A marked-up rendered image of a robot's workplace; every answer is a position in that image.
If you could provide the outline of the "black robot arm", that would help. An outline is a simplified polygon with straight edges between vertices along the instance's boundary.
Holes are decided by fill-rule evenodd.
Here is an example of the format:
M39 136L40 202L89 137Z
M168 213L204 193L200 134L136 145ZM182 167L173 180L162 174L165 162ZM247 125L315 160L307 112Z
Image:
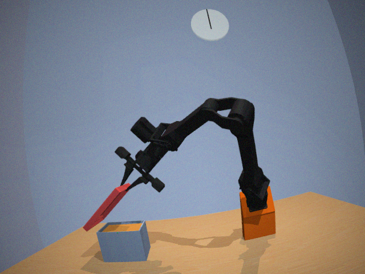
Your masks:
M217 111L228 110L228 117ZM131 128L143 143L160 158L168 151L178 151L184 139L207 121L213 121L221 128L230 130L237 137L242 160L242 173L238 183L246 197L250 212L267 208L267 189L270 180L258 166L256 145L253 136L254 105L246 99L206 99L205 102L181 121L160 123L156 128L145 117L141 117Z

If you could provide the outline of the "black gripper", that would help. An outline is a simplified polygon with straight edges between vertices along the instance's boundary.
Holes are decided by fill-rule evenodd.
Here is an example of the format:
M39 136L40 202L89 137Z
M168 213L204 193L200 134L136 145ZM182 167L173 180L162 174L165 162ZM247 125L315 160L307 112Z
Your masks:
M148 182L151 182L152 187L159 192L161 192L161 190L165 187L165 184L161 180L159 180L157 177L154 178L149 174L149 172L154 168L154 166L161 160L161 158L157 156L149 147L147 147L136 160L133 160L130 157L131 154L122 146L118 147L115 153L119 157L127 160L127 162L124 163L125 173L123 176L123 180L121 181L121 186L128 179L128 177L134 170L133 168L136 168L142 174L142 176L137 178L136 181L133 182L125 190L125 192L135 187L138 184L141 183L147 184ZM145 170L145 172L143 170Z

